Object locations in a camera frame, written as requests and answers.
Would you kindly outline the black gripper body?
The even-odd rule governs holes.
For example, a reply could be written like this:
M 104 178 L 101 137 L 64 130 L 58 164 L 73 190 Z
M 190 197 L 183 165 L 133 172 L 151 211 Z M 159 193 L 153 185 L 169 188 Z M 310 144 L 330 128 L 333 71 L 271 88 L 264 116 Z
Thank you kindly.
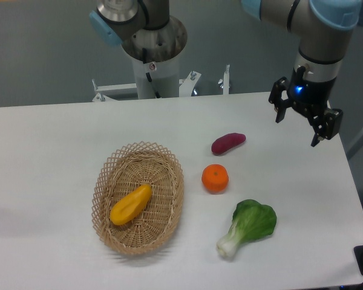
M 312 82 L 306 79 L 306 68 L 293 70 L 287 96 L 290 107 L 306 118 L 321 116 L 327 108 L 327 100 L 336 79 L 327 82 Z

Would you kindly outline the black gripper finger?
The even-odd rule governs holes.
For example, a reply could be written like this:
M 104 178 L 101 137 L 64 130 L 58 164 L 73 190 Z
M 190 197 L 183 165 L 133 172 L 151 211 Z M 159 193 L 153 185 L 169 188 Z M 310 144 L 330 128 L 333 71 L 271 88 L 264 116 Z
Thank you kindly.
M 313 114 L 309 122 L 314 130 L 311 146 L 315 147 L 322 140 L 331 140 L 339 133 L 342 123 L 341 109 L 325 108 L 320 113 Z
M 269 103 L 274 105 L 276 112 L 275 122 L 281 122 L 286 114 L 286 110 L 293 105 L 293 99 L 287 95 L 290 82 L 286 77 L 282 77 L 274 82 L 270 95 Z

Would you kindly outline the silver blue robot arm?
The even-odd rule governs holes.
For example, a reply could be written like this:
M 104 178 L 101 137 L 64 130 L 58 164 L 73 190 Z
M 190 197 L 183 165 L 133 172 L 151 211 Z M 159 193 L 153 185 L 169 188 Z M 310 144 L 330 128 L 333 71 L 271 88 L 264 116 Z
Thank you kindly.
M 242 8 L 297 34 L 301 41 L 291 78 L 272 87 L 269 102 L 276 120 L 292 108 L 308 119 L 317 145 L 338 132 L 340 109 L 327 100 L 359 20 L 361 1 L 242 1 Z M 177 58 L 187 43 L 184 25 L 169 13 L 168 1 L 98 1 L 90 13 L 95 32 L 105 43 L 129 55 L 139 98 L 179 96 Z

